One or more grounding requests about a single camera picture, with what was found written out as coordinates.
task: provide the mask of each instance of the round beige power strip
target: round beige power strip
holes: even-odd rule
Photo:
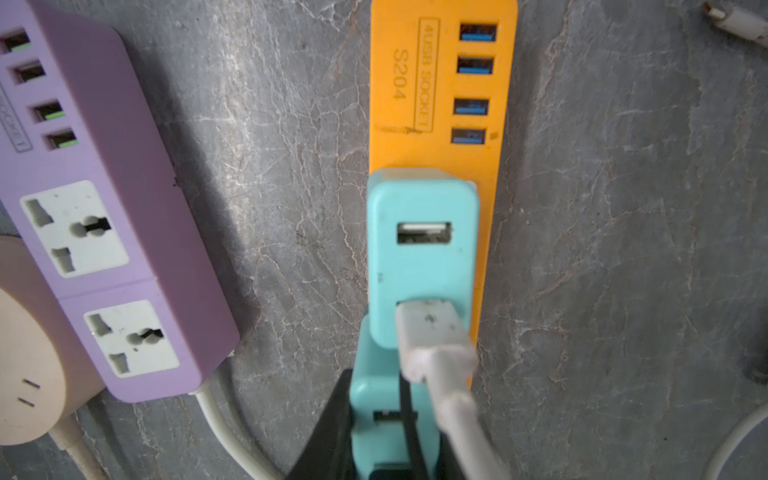
[[[29,442],[104,388],[24,243],[0,237],[0,445]]]

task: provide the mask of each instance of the teal usb charger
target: teal usb charger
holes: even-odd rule
[[[399,418],[395,308],[407,300],[448,300],[469,328],[478,212],[475,188],[437,168],[382,168],[368,179],[369,314],[349,389],[359,478],[409,468]],[[426,385],[411,385],[411,394],[419,444],[434,478],[440,431]]]

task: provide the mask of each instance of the beige power socket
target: beige power socket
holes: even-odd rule
[[[0,445],[50,432],[86,478],[104,478],[72,413],[104,388],[24,243],[0,237]]]

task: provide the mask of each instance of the black cable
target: black cable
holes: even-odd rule
[[[416,431],[416,415],[411,404],[411,384],[400,374],[400,418],[406,431],[408,456],[411,458],[411,479],[429,480],[427,467],[424,463],[422,446],[419,443],[419,433]]]

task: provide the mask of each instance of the gray marble surface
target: gray marble surface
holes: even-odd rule
[[[127,44],[243,334],[215,393],[286,471],[365,308],[370,4],[56,3]],[[474,390],[521,478],[698,478],[768,400],[743,374],[768,349],[768,50],[699,4],[520,5]],[[114,480],[246,478],[190,397],[78,418]],[[765,478],[767,445],[723,478]],[[80,476],[43,438],[0,478]]]

